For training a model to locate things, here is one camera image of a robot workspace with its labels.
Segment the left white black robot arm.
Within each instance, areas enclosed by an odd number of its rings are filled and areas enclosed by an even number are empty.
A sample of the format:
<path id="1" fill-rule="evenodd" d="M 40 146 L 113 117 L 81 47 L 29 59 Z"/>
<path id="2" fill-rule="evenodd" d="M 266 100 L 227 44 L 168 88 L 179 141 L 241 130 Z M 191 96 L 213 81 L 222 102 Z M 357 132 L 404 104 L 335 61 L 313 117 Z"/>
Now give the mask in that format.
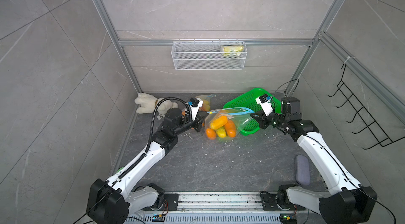
<path id="1" fill-rule="evenodd" d="M 149 138 L 144 149 L 125 167 L 105 181 L 97 179 L 90 188 L 85 215 L 97 224 L 123 224 L 127 217 L 144 208 L 160 210 L 164 204 L 165 192 L 150 183 L 135 190 L 136 184 L 178 143 L 178 135 L 190 129 L 200 132 L 207 113 L 200 111 L 204 102 L 191 98 L 185 102 L 185 111 L 171 108 L 156 128 L 150 127 Z"/>

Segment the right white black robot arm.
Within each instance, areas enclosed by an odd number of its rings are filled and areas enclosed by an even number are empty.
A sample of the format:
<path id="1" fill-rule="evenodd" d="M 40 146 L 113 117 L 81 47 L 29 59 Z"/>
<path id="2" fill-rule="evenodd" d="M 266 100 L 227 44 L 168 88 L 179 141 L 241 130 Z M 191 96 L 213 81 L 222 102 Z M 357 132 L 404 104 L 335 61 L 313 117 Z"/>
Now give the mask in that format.
<path id="1" fill-rule="evenodd" d="M 274 98 L 268 94 L 256 98 L 261 111 L 251 113 L 260 129 L 269 126 L 288 134 L 308 155 L 324 179 L 327 192 L 315 192 L 298 185 L 280 186 L 277 206 L 288 210 L 302 206 L 319 214 L 328 224 L 359 224 L 369 220 L 377 193 L 364 187 L 330 150 L 315 124 L 302 119 L 300 101 L 295 97 L 281 99 L 281 111 L 275 112 Z"/>

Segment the yellow mango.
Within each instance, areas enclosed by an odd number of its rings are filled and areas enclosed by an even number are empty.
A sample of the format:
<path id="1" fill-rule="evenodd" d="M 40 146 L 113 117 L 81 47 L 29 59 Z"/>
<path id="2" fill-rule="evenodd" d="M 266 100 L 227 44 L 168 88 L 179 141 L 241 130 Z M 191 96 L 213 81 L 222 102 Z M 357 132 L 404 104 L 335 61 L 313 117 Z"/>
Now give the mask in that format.
<path id="1" fill-rule="evenodd" d="M 205 112 L 210 111 L 210 110 L 211 110 L 210 101 L 204 99 L 204 100 L 203 100 L 203 105 L 202 105 L 201 109 L 202 109 L 203 111 L 205 111 Z"/>

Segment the clear zip-top bag blue zipper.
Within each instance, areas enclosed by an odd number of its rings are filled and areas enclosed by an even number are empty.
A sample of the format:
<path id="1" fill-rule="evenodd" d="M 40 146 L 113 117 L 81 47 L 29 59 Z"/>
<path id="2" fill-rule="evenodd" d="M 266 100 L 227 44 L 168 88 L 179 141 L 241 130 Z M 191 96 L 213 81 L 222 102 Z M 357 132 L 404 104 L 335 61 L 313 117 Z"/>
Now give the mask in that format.
<path id="1" fill-rule="evenodd" d="M 182 110 L 182 115 L 186 121 L 204 120 L 211 110 L 211 99 L 215 95 L 199 95 L 190 98 L 187 106 Z"/>

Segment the green mango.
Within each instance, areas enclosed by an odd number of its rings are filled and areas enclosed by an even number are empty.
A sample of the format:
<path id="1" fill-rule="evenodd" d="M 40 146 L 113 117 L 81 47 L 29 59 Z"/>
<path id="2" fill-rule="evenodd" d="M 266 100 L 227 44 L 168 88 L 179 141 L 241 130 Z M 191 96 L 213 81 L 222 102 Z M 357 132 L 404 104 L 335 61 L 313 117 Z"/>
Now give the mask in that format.
<path id="1" fill-rule="evenodd" d="M 219 138 L 225 138 L 227 136 L 227 133 L 226 133 L 226 130 L 224 127 L 218 128 L 215 132 Z"/>

